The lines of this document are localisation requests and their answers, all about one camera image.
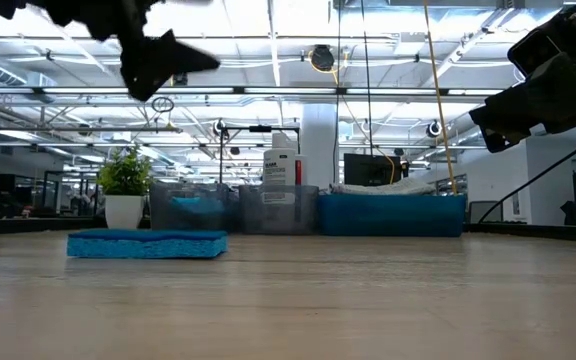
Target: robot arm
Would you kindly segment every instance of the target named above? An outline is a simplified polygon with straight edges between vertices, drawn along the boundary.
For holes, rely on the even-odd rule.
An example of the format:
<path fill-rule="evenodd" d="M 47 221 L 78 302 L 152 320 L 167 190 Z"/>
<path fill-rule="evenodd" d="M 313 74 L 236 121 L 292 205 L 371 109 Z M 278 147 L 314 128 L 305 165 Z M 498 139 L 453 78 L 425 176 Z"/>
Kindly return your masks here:
<path fill-rule="evenodd" d="M 500 152 L 543 124 L 556 134 L 576 127 L 576 6 L 561 11 L 513 46 L 508 58 L 526 81 L 470 112 L 488 150 Z"/>
<path fill-rule="evenodd" d="M 144 36 L 146 13 L 159 0 L 0 0 L 0 15 L 12 19 L 26 3 L 48 11 L 53 22 L 66 26 L 84 23 L 92 38 L 105 41 L 116 35 L 122 47 L 121 75 L 130 95 L 148 100 L 171 76 L 214 70 L 213 56 L 179 43 L 172 30 L 160 38 Z"/>

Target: white wall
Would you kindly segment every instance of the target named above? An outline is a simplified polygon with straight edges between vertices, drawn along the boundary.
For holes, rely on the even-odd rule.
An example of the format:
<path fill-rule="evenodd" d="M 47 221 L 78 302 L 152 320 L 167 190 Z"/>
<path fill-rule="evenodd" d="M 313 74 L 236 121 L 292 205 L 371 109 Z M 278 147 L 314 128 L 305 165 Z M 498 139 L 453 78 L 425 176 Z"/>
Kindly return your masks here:
<path fill-rule="evenodd" d="M 528 175 L 532 178 L 576 149 L 576 136 L 532 137 L 526 140 L 526 146 Z M 566 201 L 574 201 L 573 160 L 576 160 L 576 156 L 531 186 L 533 225 L 564 224 L 565 214 L 559 208 Z"/>
<path fill-rule="evenodd" d="M 454 174 L 468 177 L 468 201 L 498 201 L 528 181 L 526 146 L 517 145 L 504 152 L 490 154 L 487 151 L 465 151 L 454 164 Z M 425 172 L 413 172 L 413 177 L 424 182 L 449 178 L 445 164 L 432 165 Z M 530 223 L 530 189 L 519 194 L 520 215 L 513 214 L 512 199 L 504 202 L 505 221 Z"/>

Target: white pot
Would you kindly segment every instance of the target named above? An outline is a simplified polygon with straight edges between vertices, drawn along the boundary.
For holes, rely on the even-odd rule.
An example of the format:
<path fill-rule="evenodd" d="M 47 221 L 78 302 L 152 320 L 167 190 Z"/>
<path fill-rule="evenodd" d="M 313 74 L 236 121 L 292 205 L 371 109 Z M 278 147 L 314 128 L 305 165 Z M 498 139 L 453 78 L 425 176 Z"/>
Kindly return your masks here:
<path fill-rule="evenodd" d="M 137 229 L 143 210 L 143 196 L 106 196 L 106 224 L 109 229 Z"/>

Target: pillar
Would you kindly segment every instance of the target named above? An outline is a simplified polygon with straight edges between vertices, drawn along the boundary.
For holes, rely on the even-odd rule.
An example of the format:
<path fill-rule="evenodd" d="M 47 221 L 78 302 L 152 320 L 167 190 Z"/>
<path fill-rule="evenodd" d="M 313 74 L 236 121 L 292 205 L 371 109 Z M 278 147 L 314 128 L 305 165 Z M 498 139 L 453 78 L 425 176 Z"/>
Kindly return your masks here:
<path fill-rule="evenodd" d="M 337 106 L 304 104 L 301 117 L 301 154 L 306 156 L 307 185 L 328 188 L 339 177 L 336 141 Z"/>

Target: blue tray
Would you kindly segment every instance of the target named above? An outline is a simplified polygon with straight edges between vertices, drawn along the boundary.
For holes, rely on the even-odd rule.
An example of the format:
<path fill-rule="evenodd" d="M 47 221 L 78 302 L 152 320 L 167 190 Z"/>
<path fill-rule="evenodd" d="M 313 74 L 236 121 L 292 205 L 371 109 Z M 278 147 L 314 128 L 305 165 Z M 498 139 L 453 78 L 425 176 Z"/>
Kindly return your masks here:
<path fill-rule="evenodd" d="M 319 225 L 329 236 L 459 237 L 464 196 L 324 195 Z"/>

